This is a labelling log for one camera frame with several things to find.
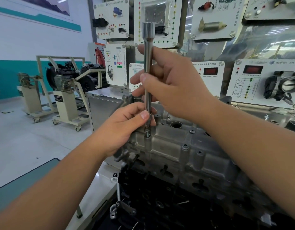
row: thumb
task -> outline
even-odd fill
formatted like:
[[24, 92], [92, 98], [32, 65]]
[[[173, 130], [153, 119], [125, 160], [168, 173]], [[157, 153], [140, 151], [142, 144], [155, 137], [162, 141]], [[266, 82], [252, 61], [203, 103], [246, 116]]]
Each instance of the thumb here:
[[144, 110], [135, 117], [125, 121], [125, 130], [128, 133], [132, 133], [137, 128], [141, 127], [149, 119], [150, 114], [148, 111]]
[[141, 74], [140, 81], [144, 88], [158, 100], [161, 99], [161, 94], [167, 93], [166, 90], [169, 88], [169, 85], [159, 81], [157, 77], [149, 73]]

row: fingernail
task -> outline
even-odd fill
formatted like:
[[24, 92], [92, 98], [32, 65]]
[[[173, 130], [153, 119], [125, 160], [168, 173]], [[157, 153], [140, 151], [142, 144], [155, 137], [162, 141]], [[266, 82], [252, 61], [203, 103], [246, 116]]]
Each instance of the fingernail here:
[[142, 74], [140, 75], [140, 81], [141, 81], [142, 84], [144, 83], [146, 77], [147, 77], [147, 74], [146, 74], [146, 73], [142, 73]]
[[140, 115], [143, 119], [146, 119], [149, 116], [149, 113], [148, 113], [148, 111], [144, 110], [140, 113]]

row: tiled floor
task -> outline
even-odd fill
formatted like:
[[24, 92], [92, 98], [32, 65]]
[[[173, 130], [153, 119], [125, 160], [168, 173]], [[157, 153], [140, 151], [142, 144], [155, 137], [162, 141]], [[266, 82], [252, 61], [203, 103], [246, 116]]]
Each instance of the tiled floor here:
[[[55, 113], [34, 123], [22, 107], [19, 98], [0, 102], [0, 187], [53, 158], [63, 159], [92, 133], [89, 123], [85, 123], [80, 132], [67, 123], [54, 125], [51, 119]], [[110, 181], [114, 171], [108, 167], [102, 165], [81, 202], [83, 218], [81, 221], [73, 218], [71, 222], [75, 227], [68, 229], [77, 229], [98, 202], [115, 188], [115, 182]], [[96, 187], [102, 187], [99, 194], [95, 193]]]

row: red digital display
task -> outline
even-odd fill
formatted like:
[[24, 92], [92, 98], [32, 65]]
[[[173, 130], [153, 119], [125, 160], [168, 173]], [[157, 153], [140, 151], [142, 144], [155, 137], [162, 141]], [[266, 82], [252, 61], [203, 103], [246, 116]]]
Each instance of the red digital display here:
[[243, 73], [247, 74], [261, 74], [263, 66], [246, 65]]
[[203, 75], [217, 75], [218, 68], [204, 68]]

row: person's left hand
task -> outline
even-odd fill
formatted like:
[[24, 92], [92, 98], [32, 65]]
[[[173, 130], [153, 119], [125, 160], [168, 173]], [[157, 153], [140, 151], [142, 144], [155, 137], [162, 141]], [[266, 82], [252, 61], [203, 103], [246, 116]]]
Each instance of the person's left hand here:
[[[157, 111], [152, 107], [152, 114]], [[102, 146], [100, 147], [106, 157], [112, 156], [123, 144], [127, 142], [130, 134], [141, 127], [149, 119], [149, 113], [142, 102], [135, 102], [117, 109], [100, 127], [91, 135]], [[156, 122], [152, 116], [151, 125]]]

